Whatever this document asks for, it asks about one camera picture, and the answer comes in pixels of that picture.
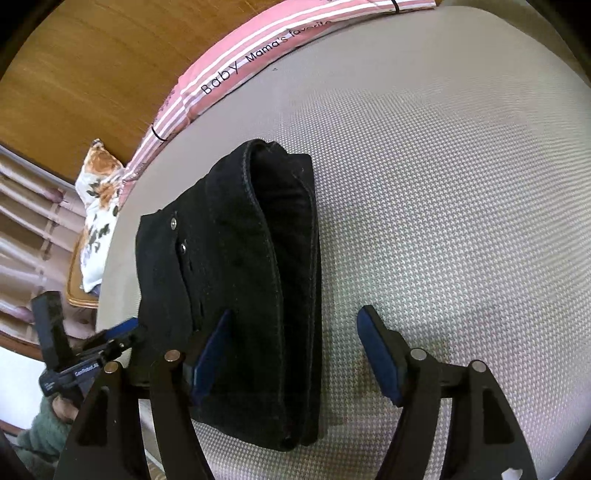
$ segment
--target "brown wooden wall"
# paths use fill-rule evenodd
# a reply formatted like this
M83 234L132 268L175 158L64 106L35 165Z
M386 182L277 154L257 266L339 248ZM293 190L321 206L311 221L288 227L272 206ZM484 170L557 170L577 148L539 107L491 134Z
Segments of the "brown wooden wall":
M64 0L0 80L0 142L69 180L95 138L133 155L204 51L280 0Z

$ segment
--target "pink striped fabric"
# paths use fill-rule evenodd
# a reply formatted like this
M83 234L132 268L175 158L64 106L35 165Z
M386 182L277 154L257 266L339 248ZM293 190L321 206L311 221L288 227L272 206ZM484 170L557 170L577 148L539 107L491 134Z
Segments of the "pink striped fabric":
M400 12L435 7L434 0L398 0ZM174 86L125 167L119 204L166 142L205 110L271 62L312 40L394 12L392 0L285 0L265 10L205 52Z

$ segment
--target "houndstooth pattern fabric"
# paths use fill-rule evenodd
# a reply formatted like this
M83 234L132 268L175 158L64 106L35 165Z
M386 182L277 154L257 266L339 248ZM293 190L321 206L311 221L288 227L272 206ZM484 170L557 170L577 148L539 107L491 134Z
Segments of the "houndstooth pattern fabric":
M368 303L440 361L485 361L539 478L556 475L591 421L585 83L533 39L464 7L373 20L284 57L144 173L113 236L101 327L137 312L139 216L255 137L314 162L324 433L280 453L196 424L216 478L375 476L401 410L380 395L356 334ZM428 480L439 478L450 405L442 402Z

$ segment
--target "person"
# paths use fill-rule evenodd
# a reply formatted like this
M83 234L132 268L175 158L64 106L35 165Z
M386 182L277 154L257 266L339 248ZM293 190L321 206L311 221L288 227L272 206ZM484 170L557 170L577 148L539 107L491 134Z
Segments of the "person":
M78 409L68 399L60 395L44 397L31 428L17 436L15 451L35 480L53 478L77 415Z

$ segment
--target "folded black garment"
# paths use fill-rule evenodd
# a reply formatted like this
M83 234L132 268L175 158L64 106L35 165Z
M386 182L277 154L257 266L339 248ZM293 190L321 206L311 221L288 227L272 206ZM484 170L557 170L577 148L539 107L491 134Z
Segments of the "folded black garment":
M309 155L251 140L162 210L141 219L132 380L234 313L210 395L191 416L255 445L290 450L318 436L320 245Z

